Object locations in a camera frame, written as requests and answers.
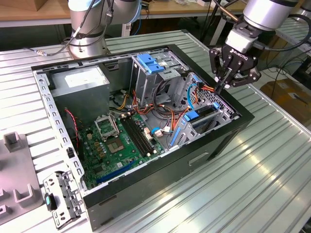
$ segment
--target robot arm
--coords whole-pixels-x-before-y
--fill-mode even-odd
[[[255,46],[258,36],[263,31],[274,31],[279,28],[297,3],[298,0],[249,0],[243,17],[239,19],[232,17],[221,7],[221,10],[230,15],[236,24],[230,31],[225,45],[209,51],[212,72],[216,75],[217,93],[223,88],[253,83],[260,78],[260,73],[256,69],[258,59],[248,54],[248,50]],[[244,78],[236,79],[235,76],[242,71],[249,73]]]
[[[103,37],[110,24],[131,23],[139,18],[141,0],[69,0],[72,37],[71,54],[77,58],[105,54]],[[93,3],[83,26],[81,21]]]

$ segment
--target robotiq logo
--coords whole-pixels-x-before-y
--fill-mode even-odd
[[[230,50],[230,53],[234,53],[234,54],[238,55],[239,57],[243,58],[243,59],[246,60],[246,61],[248,60],[248,57],[246,57],[246,56],[243,55],[243,54],[240,54],[240,53],[236,52],[234,49],[231,49],[231,50]]]

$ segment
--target metal workbench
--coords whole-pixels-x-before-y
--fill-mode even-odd
[[[112,52],[177,44],[210,75],[208,52],[181,31],[113,38]],[[47,52],[60,46],[49,46]],[[70,60],[67,51],[41,57],[0,52],[0,132],[27,134],[42,181],[66,169],[30,67]],[[311,133],[256,90],[230,90],[254,116],[221,155],[109,222],[97,232],[298,232],[311,216]],[[54,232],[45,205],[2,226],[1,233]],[[90,232],[86,215],[63,232]]]
[[[279,29],[276,29],[277,36],[283,38],[291,45],[299,43],[308,34],[309,27],[304,21],[297,22],[293,18],[288,18]],[[302,52],[307,52],[311,56],[311,46],[303,44],[298,47]]]

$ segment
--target motherboard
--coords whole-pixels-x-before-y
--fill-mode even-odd
[[[94,188],[164,153],[158,141],[146,133],[150,131],[139,114],[117,119],[102,117],[80,130],[87,188]]]

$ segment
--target green motherboard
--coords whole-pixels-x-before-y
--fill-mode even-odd
[[[84,181],[88,189],[164,153],[163,148],[154,138],[152,140],[145,139],[149,144],[148,147],[152,148],[152,152],[147,154],[141,152],[139,142],[144,140],[137,141],[137,136],[145,137],[146,126],[139,114],[132,115],[130,119],[118,118],[114,122],[119,130],[119,136],[109,137],[105,142],[95,123],[79,131],[84,154],[81,163],[85,171]],[[101,133],[113,130],[109,120],[98,125]]]

